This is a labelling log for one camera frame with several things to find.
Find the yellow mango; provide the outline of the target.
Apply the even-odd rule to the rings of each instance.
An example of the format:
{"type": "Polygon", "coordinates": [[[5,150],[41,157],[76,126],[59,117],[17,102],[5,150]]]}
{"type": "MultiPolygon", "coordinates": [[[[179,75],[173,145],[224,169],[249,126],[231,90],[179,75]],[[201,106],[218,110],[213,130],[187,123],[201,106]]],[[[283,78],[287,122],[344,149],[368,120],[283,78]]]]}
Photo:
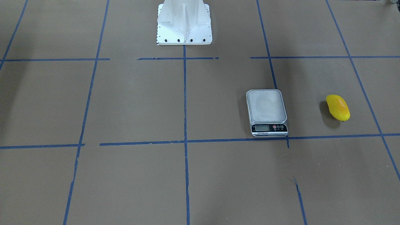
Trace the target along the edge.
{"type": "Polygon", "coordinates": [[[346,101],[339,95],[330,94],[326,96],[326,102],[330,114],[338,121],[347,121],[350,118],[350,111],[346,101]]]}

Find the silver digital kitchen scale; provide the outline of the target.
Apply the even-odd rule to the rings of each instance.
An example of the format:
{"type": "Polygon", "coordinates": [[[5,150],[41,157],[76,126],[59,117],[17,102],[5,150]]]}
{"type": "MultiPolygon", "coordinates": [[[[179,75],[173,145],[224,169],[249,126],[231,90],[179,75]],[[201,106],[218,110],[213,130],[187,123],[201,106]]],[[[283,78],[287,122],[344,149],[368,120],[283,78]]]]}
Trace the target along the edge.
{"type": "Polygon", "coordinates": [[[249,90],[246,93],[246,103],[253,136],[288,136],[287,114],[280,90],[249,90]]]}

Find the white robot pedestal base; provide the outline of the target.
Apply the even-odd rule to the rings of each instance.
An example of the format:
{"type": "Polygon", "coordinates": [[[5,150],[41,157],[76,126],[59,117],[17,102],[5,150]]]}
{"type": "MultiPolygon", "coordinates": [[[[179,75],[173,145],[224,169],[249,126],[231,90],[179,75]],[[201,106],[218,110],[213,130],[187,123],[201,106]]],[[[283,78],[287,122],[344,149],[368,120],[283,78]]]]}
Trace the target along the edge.
{"type": "Polygon", "coordinates": [[[203,0],[165,0],[157,8],[157,45],[210,45],[210,7],[203,0]]]}

